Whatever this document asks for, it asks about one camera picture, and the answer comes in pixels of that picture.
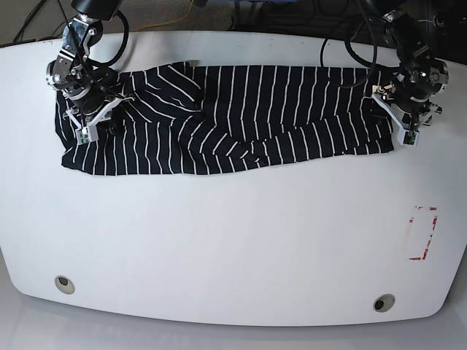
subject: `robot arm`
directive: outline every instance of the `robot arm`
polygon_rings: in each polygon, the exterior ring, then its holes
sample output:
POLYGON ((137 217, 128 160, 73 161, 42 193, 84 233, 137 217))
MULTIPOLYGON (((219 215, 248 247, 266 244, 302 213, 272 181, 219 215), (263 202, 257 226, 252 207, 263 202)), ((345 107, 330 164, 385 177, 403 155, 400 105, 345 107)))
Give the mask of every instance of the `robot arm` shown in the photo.
POLYGON ((401 67, 386 85, 374 88, 372 98, 399 126, 398 141, 416 146, 422 125, 429 125, 435 113, 442 108, 429 98, 444 91, 449 82, 446 63, 436 60, 420 32, 418 23, 397 9, 405 0, 365 0, 371 18, 385 23, 385 40, 396 49, 401 67), (396 105, 403 113, 392 108, 396 105))
POLYGON ((121 0, 73 0, 72 6, 79 15, 63 31, 63 44, 55 61, 47 67, 47 83, 59 90, 72 101, 74 108, 66 111, 77 126, 78 144, 97 141, 97 125, 107 123, 107 130, 116 133, 115 121, 112 124, 112 109, 132 96, 124 96, 108 88, 106 82, 115 77, 110 69, 122 55, 128 41, 128 22, 118 11, 121 0), (92 61, 90 48, 102 37, 102 20, 119 17, 125 26, 123 45, 117 56, 106 63, 92 61))

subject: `round hole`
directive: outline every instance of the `round hole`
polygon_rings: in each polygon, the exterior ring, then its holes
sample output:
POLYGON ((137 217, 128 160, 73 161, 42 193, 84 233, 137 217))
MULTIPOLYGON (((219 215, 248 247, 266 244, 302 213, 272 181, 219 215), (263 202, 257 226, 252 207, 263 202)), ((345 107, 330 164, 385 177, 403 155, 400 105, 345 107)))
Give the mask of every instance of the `round hole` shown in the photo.
POLYGON ((64 277, 58 277, 58 281, 64 285, 64 286, 68 286, 68 279, 65 279, 64 277))
POLYGON ((392 294, 386 294, 375 300, 373 309, 376 312, 389 311, 395 304, 395 297, 392 294))
POLYGON ((382 301, 382 300, 378 300, 375 304, 374 304, 374 308, 378 311, 378 310, 381 310, 382 308, 385 307, 385 302, 382 301))
POLYGON ((66 278, 65 276, 57 276, 55 278, 55 285, 57 286, 58 290, 65 294, 73 294, 74 293, 74 284, 70 279, 66 278))

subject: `wrinkled fabric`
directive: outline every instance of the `wrinkled fabric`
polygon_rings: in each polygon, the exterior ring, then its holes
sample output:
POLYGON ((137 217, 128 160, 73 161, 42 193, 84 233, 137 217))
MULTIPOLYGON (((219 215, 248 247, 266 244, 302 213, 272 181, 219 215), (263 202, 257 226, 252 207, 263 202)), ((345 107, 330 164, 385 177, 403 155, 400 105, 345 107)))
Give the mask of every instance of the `wrinkled fabric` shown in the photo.
POLYGON ((222 174, 339 155, 393 150, 392 125, 375 117, 371 89, 343 89, 366 69, 286 66, 190 67, 174 63, 118 74, 111 86, 135 101, 113 111, 125 131, 78 146, 57 95, 62 165, 92 175, 222 174))

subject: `yellow wire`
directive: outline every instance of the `yellow wire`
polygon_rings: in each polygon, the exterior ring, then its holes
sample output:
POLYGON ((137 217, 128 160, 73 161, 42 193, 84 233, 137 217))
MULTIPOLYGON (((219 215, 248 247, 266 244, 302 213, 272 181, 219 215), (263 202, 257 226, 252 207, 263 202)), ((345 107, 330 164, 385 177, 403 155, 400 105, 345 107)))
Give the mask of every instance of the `yellow wire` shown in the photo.
POLYGON ((181 22, 185 19, 188 18, 188 16, 190 15, 191 13, 191 10, 193 9, 193 5, 195 4, 195 0, 191 0, 191 5, 190 5, 190 9, 188 10, 187 14, 181 18, 179 18, 178 20, 171 20, 169 22, 163 22, 163 23, 155 23, 155 24, 149 24, 147 26, 141 26, 141 27, 138 27, 136 28, 135 30, 133 30, 133 32, 135 31, 145 31, 147 29, 151 29, 151 28, 156 28, 156 27, 161 27, 161 26, 167 26, 168 24, 174 24, 174 23, 178 23, 178 22, 181 22))

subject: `white table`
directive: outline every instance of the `white table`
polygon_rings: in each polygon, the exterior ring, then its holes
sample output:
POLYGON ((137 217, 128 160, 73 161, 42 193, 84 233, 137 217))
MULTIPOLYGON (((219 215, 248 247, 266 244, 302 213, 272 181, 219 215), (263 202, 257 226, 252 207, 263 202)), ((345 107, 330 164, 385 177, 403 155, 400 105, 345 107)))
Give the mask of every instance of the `white table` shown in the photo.
MULTIPOLYGON (((94 58, 111 58, 119 42, 105 36, 94 58)), ((144 33, 131 36, 117 68, 183 60, 314 66, 320 43, 269 34, 144 33)), ((217 324, 385 322, 441 308, 467 243, 465 67, 449 64, 448 91, 434 99, 444 115, 422 131, 417 148, 243 174, 104 178, 61 168, 54 92, 45 84, 59 46, 0 50, 0 246, 20 292, 217 324), (408 233, 414 206, 438 208, 421 261, 409 260, 428 238, 420 226, 408 233), (76 285, 73 295, 55 287, 60 275, 76 285), (387 293, 395 295, 394 307, 375 312, 374 301, 387 293)), ((381 63, 397 61, 390 50, 380 55, 381 63)), ((355 66, 339 42, 331 42, 325 61, 355 66)))

